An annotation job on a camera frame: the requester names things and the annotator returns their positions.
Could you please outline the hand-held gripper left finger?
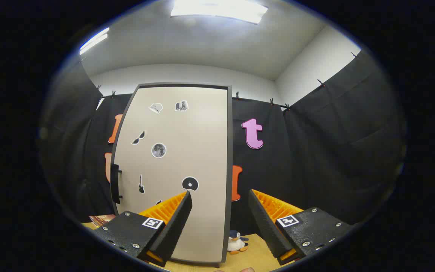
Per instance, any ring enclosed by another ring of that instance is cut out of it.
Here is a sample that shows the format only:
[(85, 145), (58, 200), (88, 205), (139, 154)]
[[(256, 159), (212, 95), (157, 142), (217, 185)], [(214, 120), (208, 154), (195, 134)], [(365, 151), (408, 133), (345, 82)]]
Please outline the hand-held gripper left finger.
[(100, 241), (133, 258), (165, 266), (176, 249), (191, 209), (191, 194), (185, 191), (145, 211), (125, 211), (91, 232)]

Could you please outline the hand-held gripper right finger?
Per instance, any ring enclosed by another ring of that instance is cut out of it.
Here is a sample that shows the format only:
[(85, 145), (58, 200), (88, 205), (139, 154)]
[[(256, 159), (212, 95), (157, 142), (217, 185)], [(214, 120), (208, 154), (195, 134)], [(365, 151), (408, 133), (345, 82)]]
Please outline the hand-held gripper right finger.
[(248, 206), (259, 235), (280, 265), (325, 251), (353, 229), (321, 208), (301, 209), (254, 189), (248, 193)]

